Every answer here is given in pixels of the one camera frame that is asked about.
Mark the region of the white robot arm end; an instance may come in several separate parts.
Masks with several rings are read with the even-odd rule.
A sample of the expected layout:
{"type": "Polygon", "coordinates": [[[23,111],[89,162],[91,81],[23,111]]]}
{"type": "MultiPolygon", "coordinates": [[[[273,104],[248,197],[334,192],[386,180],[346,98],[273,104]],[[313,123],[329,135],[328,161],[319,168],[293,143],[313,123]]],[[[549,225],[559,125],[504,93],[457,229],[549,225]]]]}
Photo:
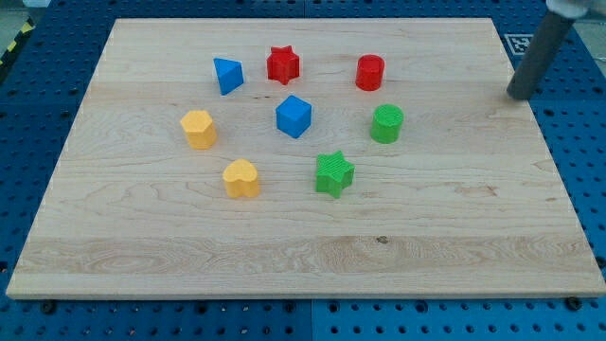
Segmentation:
{"type": "Polygon", "coordinates": [[[545,0],[547,8],[568,19],[605,16],[605,0],[545,0]]]}

